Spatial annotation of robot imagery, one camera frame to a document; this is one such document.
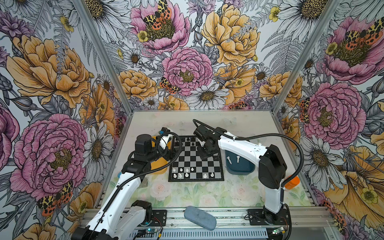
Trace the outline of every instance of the chessboard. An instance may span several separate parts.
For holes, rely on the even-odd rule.
[[[172,138],[172,151],[182,147],[178,159],[169,167],[168,182],[224,181],[220,153],[201,159],[197,152],[199,141],[195,136],[180,136],[182,144]]]

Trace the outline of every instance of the wall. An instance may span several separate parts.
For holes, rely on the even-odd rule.
[[[277,112],[303,148],[319,205],[351,240],[384,239],[383,10],[382,1],[341,3],[346,16],[330,22],[300,73],[299,103],[287,98]]]
[[[86,3],[133,109],[271,109],[327,0],[97,2]],[[128,17],[101,14],[115,5]]]
[[[2,237],[70,239],[95,203],[126,113],[71,1],[0,7]]]

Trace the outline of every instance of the floral tablecloth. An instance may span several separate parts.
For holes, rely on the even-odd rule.
[[[109,182],[107,199],[118,181],[115,174]],[[149,174],[129,200],[152,203],[154,208],[163,207],[261,207],[264,205],[264,186],[255,170],[247,176],[232,175],[224,169],[224,181],[215,182],[168,182],[168,170],[163,174]],[[301,184],[284,194],[289,206],[310,206]]]

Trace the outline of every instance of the gray eraser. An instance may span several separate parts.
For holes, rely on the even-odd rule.
[[[188,206],[185,209],[184,217],[207,230],[214,230],[216,227],[216,218],[203,210],[193,206]]]

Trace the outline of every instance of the orange object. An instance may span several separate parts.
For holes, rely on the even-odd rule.
[[[289,182],[287,182],[287,183],[285,184],[285,188],[288,189],[288,190],[290,190],[290,189],[296,187],[297,185],[299,185],[299,183],[300,183],[300,179],[299,179],[298,176],[296,176],[296,177],[294,177],[292,180],[290,180]]]
[[[171,141],[167,144],[168,149],[170,149]],[[154,161],[151,163],[151,169],[156,169],[158,167],[162,167],[167,164],[167,160],[165,160],[163,157],[159,158],[157,161]],[[153,174],[163,174],[167,171],[167,168],[164,168],[163,170],[154,172]]]

